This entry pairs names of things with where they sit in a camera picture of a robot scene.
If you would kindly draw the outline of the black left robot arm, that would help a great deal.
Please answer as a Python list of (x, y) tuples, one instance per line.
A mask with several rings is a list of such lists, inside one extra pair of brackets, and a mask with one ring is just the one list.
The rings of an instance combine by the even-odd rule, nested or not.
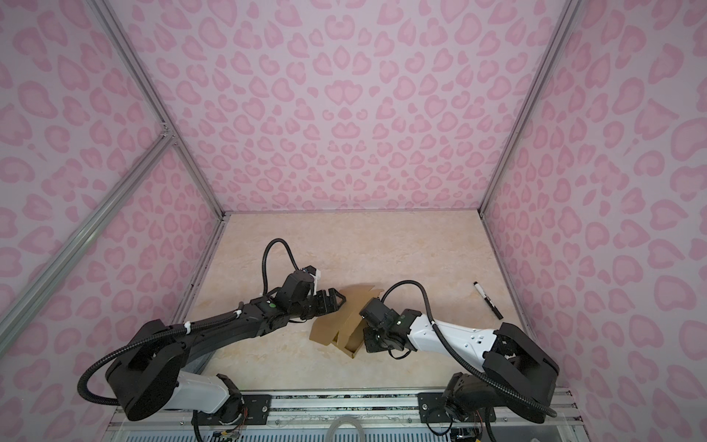
[(152, 320), (110, 364), (106, 379), (131, 421), (163, 410), (188, 410), (208, 424), (241, 423), (246, 405), (235, 383), (226, 375), (188, 373), (186, 366), (222, 347), (273, 333), (292, 320), (335, 313), (345, 302), (338, 290), (318, 287), (315, 268), (296, 270), (281, 287), (239, 303), (233, 311), (171, 326)]

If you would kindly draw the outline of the aluminium frame post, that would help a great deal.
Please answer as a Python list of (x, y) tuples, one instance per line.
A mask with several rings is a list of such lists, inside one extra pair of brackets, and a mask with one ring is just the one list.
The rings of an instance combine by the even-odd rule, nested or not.
[(202, 197), (204, 197), (204, 200), (219, 220), (225, 219), (226, 210), (223, 208), (222, 204), (218, 202), (213, 189), (206, 180), (206, 176), (199, 168), (193, 154), (189, 151), (182, 134), (158, 92), (158, 88), (136, 53), (112, 5), (109, 1), (104, 0), (88, 0), (86, 4), (90, 7), (99, 25), (103, 28), (114, 50), (122, 59), (124, 66), (132, 77), (134, 84), (136, 84), (136, 88), (145, 99), (149, 109), (155, 114), (166, 134), (173, 139), (177, 154), (180, 156), (180, 159), (191, 175)]
[(569, 38), (576, 26), (578, 18), (581, 16), (585, 1), (571, 0), (565, 1), (562, 14), (559, 17), (555, 27), (553, 28), (549, 44), (543, 53), (533, 77), (530, 81), (530, 86), (524, 95), (521, 106), (518, 109), (514, 124), (511, 127), (509, 136), (506, 138), (506, 143), (501, 151), (501, 156), (493, 170), (493, 174), (489, 181), (488, 189), (482, 198), (479, 207), (479, 216), (482, 220), (485, 219), (490, 211), (491, 203), (495, 198), (495, 194), (500, 187), (504, 173), (507, 170), (510, 159), (518, 145), (520, 137), (527, 127), (532, 114), (541, 100), (543, 90), (546, 88), (552, 71), (556, 67), (563, 49), (565, 48)]

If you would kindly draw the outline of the brown cardboard paper box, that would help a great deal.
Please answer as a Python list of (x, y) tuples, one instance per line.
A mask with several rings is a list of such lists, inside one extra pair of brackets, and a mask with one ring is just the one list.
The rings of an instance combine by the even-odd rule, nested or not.
[(364, 346), (366, 322), (360, 311), (383, 290), (373, 285), (348, 285), (339, 289), (346, 297), (342, 307), (331, 314), (317, 318), (312, 325), (309, 340), (321, 345), (333, 345), (345, 355), (355, 358)]

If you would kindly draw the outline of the black marker pen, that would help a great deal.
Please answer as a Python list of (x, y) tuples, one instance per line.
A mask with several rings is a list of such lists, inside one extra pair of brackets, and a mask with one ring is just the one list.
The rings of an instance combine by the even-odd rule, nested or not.
[(493, 300), (491, 300), (482, 285), (478, 281), (475, 281), (473, 283), (473, 286), (476, 292), (482, 297), (488, 308), (491, 309), (491, 312), (493, 313), (493, 315), (495, 315), (495, 318), (497, 318), (497, 320), (504, 320), (504, 315), (502, 314), (500, 309), (498, 309), (497, 305), (493, 303)]

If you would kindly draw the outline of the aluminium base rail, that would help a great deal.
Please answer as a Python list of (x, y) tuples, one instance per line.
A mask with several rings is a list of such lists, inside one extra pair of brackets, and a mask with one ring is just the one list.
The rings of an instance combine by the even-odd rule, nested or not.
[(254, 390), (243, 427), (202, 427), (205, 441), (586, 441), (585, 422), (567, 389), (556, 390), (554, 418), (532, 424), (506, 407), (453, 422), (443, 390)]

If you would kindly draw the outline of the aluminium frame post right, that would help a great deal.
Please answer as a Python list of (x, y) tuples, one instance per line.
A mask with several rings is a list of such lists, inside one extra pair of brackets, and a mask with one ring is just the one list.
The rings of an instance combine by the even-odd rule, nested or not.
[(549, 44), (543, 53), (533, 77), (530, 81), (530, 86), (524, 95), (521, 106), (518, 109), (514, 124), (511, 127), (509, 136), (506, 138), (506, 143), (501, 151), (501, 156), (493, 170), (493, 174), (489, 181), (488, 189), (482, 198), (479, 207), (479, 216), (482, 220), (485, 219), (490, 211), (491, 203), (495, 198), (495, 194), (500, 187), (504, 173), (507, 170), (510, 159), (518, 145), (520, 137), (527, 127), (532, 114), (541, 100), (543, 90), (546, 88), (552, 71), (556, 67), (563, 49), (565, 48), (569, 38), (576, 26), (578, 18), (581, 16), (585, 1), (571, 0), (565, 1), (562, 14), (559, 17), (555, 27), (553, 28)]

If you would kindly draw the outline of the aluminium frame post left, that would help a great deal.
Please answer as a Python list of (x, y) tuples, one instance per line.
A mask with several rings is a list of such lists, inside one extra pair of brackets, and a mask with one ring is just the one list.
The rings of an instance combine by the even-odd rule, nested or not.
[(182, 134), (158, 92), (158, 88), (136, 53), (112, 5), (109, 1), (104, 0), (88, 0), (86, 4), (90, 7), (99, 25), (103, 28), (114, 50), (122, 59), (124, 66), (132, 77), (134, 84), (136, 84), (136, 88), (145, 99), (149, 109), (155, 114), (166, 134), (173, 139), (177, 154), (180, 156), (180, 159), (191, 175), (202, 197), (204, 197), (204, 200), (219, 220), (225, 219), (226, 210), (223, 208), (222, 204), (218, 202), (213, 189), (206, 180), (206, 176), (199, 168), (193, 154), (189, 151)]

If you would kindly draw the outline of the diagonal aluminium frame bar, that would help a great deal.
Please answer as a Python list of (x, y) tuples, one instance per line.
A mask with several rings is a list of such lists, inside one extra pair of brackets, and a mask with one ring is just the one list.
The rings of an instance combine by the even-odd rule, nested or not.
[(174, 133), (165, 131), (132, 169), (98, 204), (20, 292), (1, 319), (1, 354), (5, 355), (51, 298), (58, 285), (75, 269), (88, 249), (123, 209), (162, 157), (172, 147)]

